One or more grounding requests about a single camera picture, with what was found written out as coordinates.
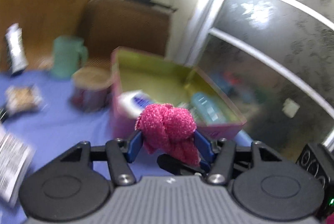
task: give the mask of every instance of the label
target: label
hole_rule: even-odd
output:
[[[144,97],[133,97],[133,101],[135,102],[135,104],[139,107],[141,107],[141,109],[144,109],[146,106],[148,106],[149,104],[152,104],[151,100],[148,98],[144,98]]]
[[[0,129],[0,196],[6,202],[9,202],[22,166],[31,153],[27,145]]]
[[[12,74],[24,70],[28,66],[22,45],[22,31],[20,28],[6,34],[7,58]]]

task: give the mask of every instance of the red knit fabric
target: red knit fabric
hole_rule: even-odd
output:
[[[326,224],[334,224],[334,214],[331,214],[326,218]]]
[[[138,117],[136,129],[142,131],[148,153],[162,149],[188,165],[199,165],[193,140],[196,123],[187,109],[168,103],[150,104]]]

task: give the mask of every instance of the barcode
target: barcode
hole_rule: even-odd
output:
[[[7,177],[0,177],[0,191],[5,191],[8,187],[9,179]]]
[[[0,178],[3,172],[10,172],[14,176],[19,170],[27,146],[11,136],[4,138],[2,144],[0,151]]]

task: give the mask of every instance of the mug handle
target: mug handle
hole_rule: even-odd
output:
[[[80,60],[81,60],[81,67],[83,67],[88,60],[88,49],[86,46],[80,47],[79,55],[80,55]]]

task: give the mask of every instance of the blue tablecloth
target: blue tablecloth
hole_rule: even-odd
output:
[[[71,81],[59,81],[43,71],[27,71],[17,77],[0,74],[0,104],[5,102],[5,91],[10,85],[36,85],[42,93],[45,107],[37,113],[23,113],[14,116],[4,123],[4,127],[31,144],[36,153],[32,160],[31,171],[35,171],[57,157],[68,148],[82,140],[88,140],[91,145],[104,145],[111,138],[109,127],[109,109],[95,113],[78,111],[68,102],[73,86]],[[236,141],[240,145],[250,143],[243,133],[238,134]],[[144,149],[136,161],[131,164],[137,179],[143,175],[168,175],[161,170],[156,159],[159,153],[148,155]],[[95,162],[94,170],[106,178],[110,178],[105,162]],[[2,224],[18,224],[26,219],[22,207],[17,203],[14,209],[0,203]]]

